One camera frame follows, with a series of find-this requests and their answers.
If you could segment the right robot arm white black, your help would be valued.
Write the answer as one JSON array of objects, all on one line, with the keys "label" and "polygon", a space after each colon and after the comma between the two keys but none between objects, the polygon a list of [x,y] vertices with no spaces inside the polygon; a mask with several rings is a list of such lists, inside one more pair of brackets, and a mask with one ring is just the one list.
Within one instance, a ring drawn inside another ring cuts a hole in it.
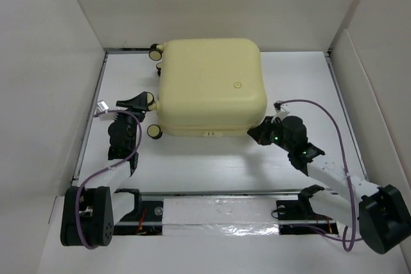
[{"label": "right robot arm white black", "polygon": [[267,116],[247,133],[261,146],[274,144],[285,150],[296,170],[318,181],[299,194],[300,216],[332,218],[379,254],[410,237],[410,213],[401,192],[393,185],[382,187],[361,179],[337,164],[309,142],[301,118]]}]

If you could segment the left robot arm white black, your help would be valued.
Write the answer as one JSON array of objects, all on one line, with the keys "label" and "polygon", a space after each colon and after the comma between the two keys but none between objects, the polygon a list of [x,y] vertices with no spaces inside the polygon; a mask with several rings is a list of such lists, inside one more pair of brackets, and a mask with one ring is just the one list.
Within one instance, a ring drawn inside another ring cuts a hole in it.
[{"label": "left robot arm white black", "polygon": [[104,101],[97,102],[93,116],[111,122],[107,130],[109,166],[66,191],[60,228],[63,246],[88,250],[108,246],[116,223],[124,217],[137,220],[143,214],[140,191],[122,185],[137,169],[143,136],[141,123],[154,102],[149,92],[117,101],[114,109]]}]

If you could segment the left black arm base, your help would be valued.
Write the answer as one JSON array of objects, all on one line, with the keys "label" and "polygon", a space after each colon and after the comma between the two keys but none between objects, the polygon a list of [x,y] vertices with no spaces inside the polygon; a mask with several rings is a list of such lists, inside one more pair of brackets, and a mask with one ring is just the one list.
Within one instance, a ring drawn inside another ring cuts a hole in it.
[{"label": "left black arm base", "polygon": [[133,196],[134,208],[114,225],[114,235],[162,235],[164,202],[143,198],[138,189],[118,189],[114,195]]}]

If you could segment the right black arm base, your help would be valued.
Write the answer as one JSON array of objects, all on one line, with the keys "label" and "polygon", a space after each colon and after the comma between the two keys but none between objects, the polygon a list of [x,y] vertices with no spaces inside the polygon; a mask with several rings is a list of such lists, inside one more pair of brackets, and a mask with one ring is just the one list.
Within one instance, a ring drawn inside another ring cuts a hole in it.
[{"label": "right black arm base", "polygon": [[329,217],[315,213],[309,199],[324,188],[312,185],[303,189],[296,200],[277,200],[271,216],[279,222],[280,235],[338,235],[337,224]]}]

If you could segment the yellow hard-shell suitcase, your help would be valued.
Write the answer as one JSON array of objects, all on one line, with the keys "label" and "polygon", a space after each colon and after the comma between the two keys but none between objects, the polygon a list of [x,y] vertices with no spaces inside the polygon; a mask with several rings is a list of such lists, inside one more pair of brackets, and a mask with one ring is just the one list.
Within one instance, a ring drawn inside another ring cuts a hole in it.
[{"label": "yellow hard-shell suitcase", "polygon": [[160,74],[153,109],[164,133],[242,136],[267,111],[261,52],[249,39],[178,39],[153,44]]}]

